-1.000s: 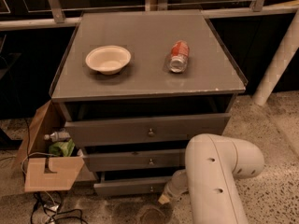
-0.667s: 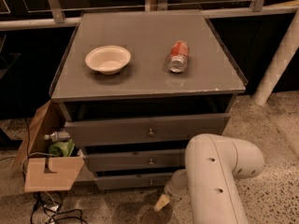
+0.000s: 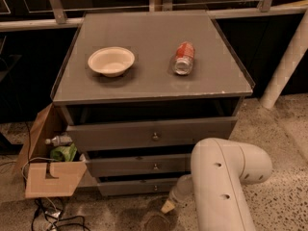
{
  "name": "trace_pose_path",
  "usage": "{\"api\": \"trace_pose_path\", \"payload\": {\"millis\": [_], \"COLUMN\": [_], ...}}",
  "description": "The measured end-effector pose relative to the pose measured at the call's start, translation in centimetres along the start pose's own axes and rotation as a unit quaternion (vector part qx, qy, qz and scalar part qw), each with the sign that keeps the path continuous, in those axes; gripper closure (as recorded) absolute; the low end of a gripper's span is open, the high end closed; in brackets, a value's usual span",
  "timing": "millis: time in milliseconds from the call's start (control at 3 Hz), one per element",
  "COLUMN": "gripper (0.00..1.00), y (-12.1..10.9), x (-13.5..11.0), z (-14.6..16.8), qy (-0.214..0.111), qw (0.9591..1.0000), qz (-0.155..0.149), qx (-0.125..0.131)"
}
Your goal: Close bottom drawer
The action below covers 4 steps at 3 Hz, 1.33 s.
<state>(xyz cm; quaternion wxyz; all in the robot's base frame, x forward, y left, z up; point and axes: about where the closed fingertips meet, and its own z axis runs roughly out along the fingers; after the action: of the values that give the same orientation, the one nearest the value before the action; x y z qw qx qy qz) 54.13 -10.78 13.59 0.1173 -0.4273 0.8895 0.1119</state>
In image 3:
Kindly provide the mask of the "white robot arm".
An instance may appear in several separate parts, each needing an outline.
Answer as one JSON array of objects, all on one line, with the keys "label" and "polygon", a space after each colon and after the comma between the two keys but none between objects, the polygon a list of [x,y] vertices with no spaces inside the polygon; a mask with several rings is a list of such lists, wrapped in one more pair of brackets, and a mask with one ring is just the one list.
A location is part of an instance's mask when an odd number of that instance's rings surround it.
[{"label": "white robot arm", "polygon": [[194,196],[199,231],[256,231],[242,185],[259,184],[272,173],[269,154],[238,141],[209,138],[192,150],[191,173],[181,176],[161,212]]}]

